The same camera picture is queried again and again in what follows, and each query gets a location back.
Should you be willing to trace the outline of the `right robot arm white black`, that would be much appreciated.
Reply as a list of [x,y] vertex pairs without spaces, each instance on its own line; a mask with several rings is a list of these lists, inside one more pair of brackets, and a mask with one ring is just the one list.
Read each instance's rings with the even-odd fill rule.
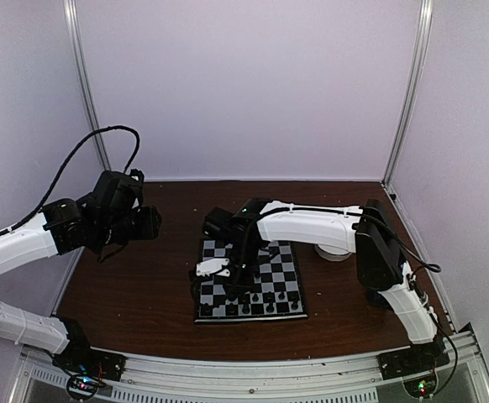
[[378,200],[361,207],[317,207],[251,198],[236,213],[215,207],[202,231],[232,246],[229,257],[195,269],[198,277],[223,276],[227,296],[251,287],[246,276],[259,266],[259,251],[271,241],[313,244],[330,261],[354,254],[360,284],[387,303],[407,332],[410,368],[424,370],[445,351],[439,319],[408,262],[412,251],[391,228]]

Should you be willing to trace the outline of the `black bishop back row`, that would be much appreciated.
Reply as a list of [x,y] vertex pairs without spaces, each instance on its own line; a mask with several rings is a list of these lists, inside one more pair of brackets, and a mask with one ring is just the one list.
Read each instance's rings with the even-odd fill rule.
[[272,313],[273,311],[275,310],[275,307],[274,307],[274,302],[273,301],[270,301],[266,307],[266,312],[267,313]]

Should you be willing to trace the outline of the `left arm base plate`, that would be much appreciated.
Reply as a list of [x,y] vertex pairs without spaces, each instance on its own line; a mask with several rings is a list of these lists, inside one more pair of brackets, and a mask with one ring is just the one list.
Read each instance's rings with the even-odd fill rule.
[[111,381],[121,380],[126,364],[122,354],[92,348],[68,348],[53,358],[68,371]]

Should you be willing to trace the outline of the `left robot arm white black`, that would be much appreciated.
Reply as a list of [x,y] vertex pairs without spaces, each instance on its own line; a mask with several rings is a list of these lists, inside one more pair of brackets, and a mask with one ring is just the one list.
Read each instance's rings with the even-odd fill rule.
[[[77,200],[39,204],[14,225],[0,230],[0,275],[28,263],[87,249],[103,263],[133,241],[157,238],[161,215],[144,204],[145,175],[127,164],[105,170],[94,189]],[[0,338],[44,349],[79,373],[96,366],[82,327],[74,320],[44,317],[0,301]]]

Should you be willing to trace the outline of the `black grey chessboard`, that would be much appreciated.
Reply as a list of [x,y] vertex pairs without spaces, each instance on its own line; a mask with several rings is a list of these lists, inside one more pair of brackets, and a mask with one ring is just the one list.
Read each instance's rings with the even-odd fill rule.
[[[221,324],[230,322],[256,322],[256,321],[279,321],[292,319],[305,319],[308,317],[308,308],[305,300],[302,279],[300,276],[297,258],[293,250],[293,245],[287,241],[276,241],[269,243],[259,252],[262,265],[255,273],[255,283],[248,295],[247,302],[250,304],[250,313],[245,315],[242,312],[243,304],[239,304],[239,298],[229,301],[223,289],[226,277],[211,275],[208,277],[193,276],[193,300],[194,322],[196,324]],[[286,293],[286,299],[280,301],[280,292]],[[272,292],[274,294],[274,307],[272,313],[266,312],[268,303],[264,302],[264,294]],[[302,312],[294,312],[291,309],[290,300],[292,292],[299,293],[299,301],[302,303]],[[257,302],[252,302],[251,297],[256,293],[259,297]],[[233,317],[225,315],[225,305],[234,303],[238,307],[238,314]],[[201,304],[208,303],[213,307],[213,314],[210,317],[203,317],[200,312]]]

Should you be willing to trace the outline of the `black chess king piece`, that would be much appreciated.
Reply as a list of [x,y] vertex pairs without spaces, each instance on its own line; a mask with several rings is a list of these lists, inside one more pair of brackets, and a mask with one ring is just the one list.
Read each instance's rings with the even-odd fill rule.
[[243,303],[243,306],[242,306],[242,312],[245,314],[245,315],[248,315],[250,313],[250,304],[249,302],[244,302]]

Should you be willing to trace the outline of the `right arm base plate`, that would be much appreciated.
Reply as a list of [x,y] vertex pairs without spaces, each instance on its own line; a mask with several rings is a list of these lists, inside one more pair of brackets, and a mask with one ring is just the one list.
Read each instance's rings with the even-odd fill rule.
[[377,359],[384,380],[419,374],[450,362],[445,348],[423,344],[381,353]]

